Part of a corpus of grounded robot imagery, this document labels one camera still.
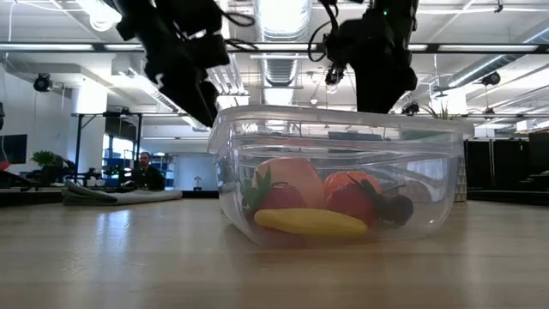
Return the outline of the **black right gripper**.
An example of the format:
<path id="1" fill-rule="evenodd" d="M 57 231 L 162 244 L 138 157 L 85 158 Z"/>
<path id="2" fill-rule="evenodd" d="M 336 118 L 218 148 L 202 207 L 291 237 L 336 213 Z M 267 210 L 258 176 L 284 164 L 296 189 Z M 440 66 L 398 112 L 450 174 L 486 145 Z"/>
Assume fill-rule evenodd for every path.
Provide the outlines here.
<path id="1" fill-rule="evenodd" d="M 403 91 L 416 89 L 417 76 L 411 68 L 409 49 L 412 33 L 417 30 L 419 0 L 350 0 L 368 2 L 358 19 L 338 23 L 324 36 L 326 55 L 338 65 L 349 64 L 355 73 L 378 70 L 376 76 Z M 359 112 L 386 114 L 404 92 L 357 92 Z"/>

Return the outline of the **silver ventilation duct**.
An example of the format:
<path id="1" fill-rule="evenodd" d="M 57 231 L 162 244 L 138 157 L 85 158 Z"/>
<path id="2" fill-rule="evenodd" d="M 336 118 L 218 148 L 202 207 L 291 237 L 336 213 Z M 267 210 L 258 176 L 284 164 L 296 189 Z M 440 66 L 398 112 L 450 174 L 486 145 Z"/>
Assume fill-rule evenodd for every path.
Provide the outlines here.
<path id="1" fill-rule="evenodd" d="M 307 40 L 312 0 L 253 0 L 258 40 L 295 43 Z M 268 86 L 293 86 L 298 59 L 263 59 L 262 73 Z"/>

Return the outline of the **yellow banana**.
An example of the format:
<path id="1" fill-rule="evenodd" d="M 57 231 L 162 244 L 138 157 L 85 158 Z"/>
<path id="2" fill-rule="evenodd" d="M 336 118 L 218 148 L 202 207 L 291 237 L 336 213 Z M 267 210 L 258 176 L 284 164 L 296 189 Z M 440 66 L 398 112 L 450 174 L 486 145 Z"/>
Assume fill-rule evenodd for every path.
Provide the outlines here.
<path id="1" fill-rule="evenodd" d="M 318 237 L 364 236 L 368 230 L 363 221 L 326 209 L 262 209 L 254 221 L 262 227 Z"/>

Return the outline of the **person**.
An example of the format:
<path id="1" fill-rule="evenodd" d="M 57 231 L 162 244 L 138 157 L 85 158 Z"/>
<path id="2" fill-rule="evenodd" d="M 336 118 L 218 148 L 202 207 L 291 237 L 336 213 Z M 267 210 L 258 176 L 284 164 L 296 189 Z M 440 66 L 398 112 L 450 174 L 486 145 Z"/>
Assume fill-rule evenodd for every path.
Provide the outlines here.
<path id="1" fill-rule="evenodd" d="M 138 190 L 163 191 L 165 189 L 165 179 L 160 171 L 153 167 L 150 162 L 150 153 L 141 152 L 139 164 L 132 170 L 130 179 Z"/>

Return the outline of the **clear plastic tupperware container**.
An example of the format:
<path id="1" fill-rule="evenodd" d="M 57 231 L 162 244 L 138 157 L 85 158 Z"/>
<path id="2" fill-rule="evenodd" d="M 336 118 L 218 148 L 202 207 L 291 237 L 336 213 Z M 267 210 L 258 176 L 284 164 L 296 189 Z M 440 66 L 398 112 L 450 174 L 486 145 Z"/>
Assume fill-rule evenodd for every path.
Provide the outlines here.
<path id="1" fill-rule="evenodd" d="M 344 112 L 291 106 L 241 106 L 218 114 L 208 140 L 214 157 L 220 205 L 230 222 L 259 245 L 299 246 L 416 238 L 436 231 L 454 203 L 458 159 L 472 135 L 455 120 Z M 255 182 L 259 164 L 277 157 L 307 159 L 324 180 L 335 172 L 359 171 L 377 179 L 379 218 L 364 236 L 326 237 L 262 227 L 242 206 L 241 181 Z M 387 197 L 413 202 L 404 226 L 384 220 Z"/>

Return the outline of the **black background desk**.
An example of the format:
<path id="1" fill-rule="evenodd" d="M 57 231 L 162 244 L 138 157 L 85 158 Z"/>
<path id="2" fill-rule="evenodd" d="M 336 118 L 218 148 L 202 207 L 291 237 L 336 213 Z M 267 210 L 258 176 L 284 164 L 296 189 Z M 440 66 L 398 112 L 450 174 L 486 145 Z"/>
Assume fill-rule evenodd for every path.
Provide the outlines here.
<path id="1" fill-rule="evenodd" d="M 469 200 L 549 207 L 549 131 L 464 142 Z"/>

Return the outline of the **red toy strawberry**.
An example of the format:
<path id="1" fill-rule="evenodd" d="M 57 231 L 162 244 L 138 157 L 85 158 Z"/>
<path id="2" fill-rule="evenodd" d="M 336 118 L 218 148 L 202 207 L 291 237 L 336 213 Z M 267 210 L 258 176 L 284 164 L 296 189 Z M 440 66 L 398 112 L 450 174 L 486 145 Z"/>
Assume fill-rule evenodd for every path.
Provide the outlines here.
<path id="1" fill-rule="evenodd" d="M 255 172 L 255 182 L 250 178 L 241 181 L 242 206 L 250 213 L 262 209 L 305 208 L 299 190 L 283 181 L 275 181 L 270 168 L 264 175 Z"/>
<path id="2" fill-rule="evenodd" d="M 370 226 L 379 218 L 376 206 L 379 194 L 367 181 L 343 185 L 326 197 L 327 210 L 348 215 Z"/>

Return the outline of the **orange toy fruit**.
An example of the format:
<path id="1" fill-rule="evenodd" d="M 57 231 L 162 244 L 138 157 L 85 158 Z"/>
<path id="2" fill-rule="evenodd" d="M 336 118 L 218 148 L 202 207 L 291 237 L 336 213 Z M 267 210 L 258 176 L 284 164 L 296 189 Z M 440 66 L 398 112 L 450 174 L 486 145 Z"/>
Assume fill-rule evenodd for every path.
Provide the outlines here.
<path id="1" fill-rule="evenodd" d="M 377 193 L 381 192 L 380 185 L 376 178 L 371 176 L 368 173 L 359 172 L 359 171 L 342 171 L 331 173 L 323 182 L 323 192 L 325 197 L 336 191 L 339 187 L 343 185 L 351 184 L 353 179 L 357 182 L 362 182 L 367 180 L 372 187 L 376 190 Z"/>

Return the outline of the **grey folded cloth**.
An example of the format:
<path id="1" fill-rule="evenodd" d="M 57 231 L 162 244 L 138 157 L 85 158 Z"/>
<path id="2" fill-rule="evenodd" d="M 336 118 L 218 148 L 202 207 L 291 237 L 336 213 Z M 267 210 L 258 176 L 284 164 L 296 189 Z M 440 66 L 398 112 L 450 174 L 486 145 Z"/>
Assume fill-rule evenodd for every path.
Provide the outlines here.
<path id="1" fill-rule="evenodd" d="M 72 181 L 66 181 L 61 190 L 63 205 L 96 205 L 118 206 L 140 203 L 165 202 L 180 199 L 182 191 L 142 191 L 135 190 L 124 193 L 107 193 L 94 191 L 86 187 L 76 185 Z"/>

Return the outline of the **black background table frame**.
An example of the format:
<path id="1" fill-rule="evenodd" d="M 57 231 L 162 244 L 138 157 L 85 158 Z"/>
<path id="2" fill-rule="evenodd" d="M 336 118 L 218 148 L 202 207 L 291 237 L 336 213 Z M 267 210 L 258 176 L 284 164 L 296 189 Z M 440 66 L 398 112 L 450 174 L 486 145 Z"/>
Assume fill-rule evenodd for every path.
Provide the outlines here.
<path id="1" fill-rule="evenodd" d="M 79 175 L 82 175 L 82 174 L 85 175 L 85 173 L 79 172 L 82 130 L 96 118 L 118 118 L 119 120 L 127 117 L 138 118 L 138 125 L 136 126 L 136 138 L 133 141 L 134 149 L 132 150 L 133 163 L 137 163 L 141 153 L 142 127 L 143 127 L 143 118 L 145 116 L 144 113 L 142 112 L 72 113 L 71 116 L 78 118 L 76 140 L 75 140 L 75 158 L 74 158 L 75 167 L 73 169 L 73 174 L 71 175 L 71 178 L 74 183 L 78 182 Z"/>

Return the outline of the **toy peach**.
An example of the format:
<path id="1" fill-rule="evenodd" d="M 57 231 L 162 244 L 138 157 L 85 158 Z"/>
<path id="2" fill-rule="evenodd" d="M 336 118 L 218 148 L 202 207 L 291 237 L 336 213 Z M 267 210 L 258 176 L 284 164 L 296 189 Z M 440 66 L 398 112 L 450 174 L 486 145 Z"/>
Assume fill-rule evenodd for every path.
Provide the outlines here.
<path id="1" fill-rule="evenodd" d="M 277 157 L 262 162 L 256 171 L 263 177 L 271 172 L 272 182 L 286 182 L 302 195 L 308 208 L 323 209 L 325 197 L 323 181 L 316 168 L 305 158 Z"/>

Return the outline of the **dark purple cherry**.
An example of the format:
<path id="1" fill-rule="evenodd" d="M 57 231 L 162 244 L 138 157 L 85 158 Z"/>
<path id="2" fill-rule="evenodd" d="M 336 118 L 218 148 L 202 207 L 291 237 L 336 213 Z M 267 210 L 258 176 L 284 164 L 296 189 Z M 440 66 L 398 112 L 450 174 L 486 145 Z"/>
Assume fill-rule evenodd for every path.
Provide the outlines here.
<path id="1" fill-rule="evenodd" d="M 403 195 L 387 197 L 381 209 L 381 217 L 396 226 L 404 226 L 410 220 L 414 212 L 413 202 Z"/>

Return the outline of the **black aluminium frame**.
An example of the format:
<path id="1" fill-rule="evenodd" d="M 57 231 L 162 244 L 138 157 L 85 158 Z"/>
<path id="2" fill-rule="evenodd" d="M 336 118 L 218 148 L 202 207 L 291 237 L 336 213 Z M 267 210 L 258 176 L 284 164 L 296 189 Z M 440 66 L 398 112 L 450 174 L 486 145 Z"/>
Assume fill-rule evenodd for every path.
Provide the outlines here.
<path id="1" fill-rule="evenodd" d="M 228 46 L 229 52 L 250 53 L 307 53 L 306 43 L 255 43 Z M 549 44 L 411 44 L 409 49 L 418 54 L 549 54 Z M 140 44 L 132 43 L 33 43 L 0 42 L 0 52 L 144 52 Z"/>

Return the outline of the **grey ceiling duct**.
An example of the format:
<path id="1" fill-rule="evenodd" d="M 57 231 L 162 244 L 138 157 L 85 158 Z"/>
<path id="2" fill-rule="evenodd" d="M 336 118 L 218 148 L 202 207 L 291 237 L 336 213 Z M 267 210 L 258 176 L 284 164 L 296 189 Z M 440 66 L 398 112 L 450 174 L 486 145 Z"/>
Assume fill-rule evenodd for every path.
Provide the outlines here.
<path id="1" fill-rule="evenodd" d="M 523 44 L 544 44 L 549 43 L 549 21 L 546 24 L 540 24 L 521 36 L 515 38 L 513 43 Z M 461 88 L 471 82 L 475 82 L 484 76 L 495 72 L 504 66 L 522 58 L 520 54 L 489 54 L 480 60 L 470 64 L 463 70 L 453 74 L 446 82 L 442 83 L 435 91 L 446 91 L 453 88 Z"/>

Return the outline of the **black wall monitor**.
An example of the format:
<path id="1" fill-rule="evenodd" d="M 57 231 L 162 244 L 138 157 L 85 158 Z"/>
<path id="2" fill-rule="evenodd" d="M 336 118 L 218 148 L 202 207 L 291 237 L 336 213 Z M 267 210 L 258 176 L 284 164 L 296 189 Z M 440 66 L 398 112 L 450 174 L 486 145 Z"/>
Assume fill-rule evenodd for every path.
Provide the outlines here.
<path id="1" fill-rule="evenodd" d="M 10 165 L 27 162 L 27 135 L 0 136 L 0 162 Z"/>

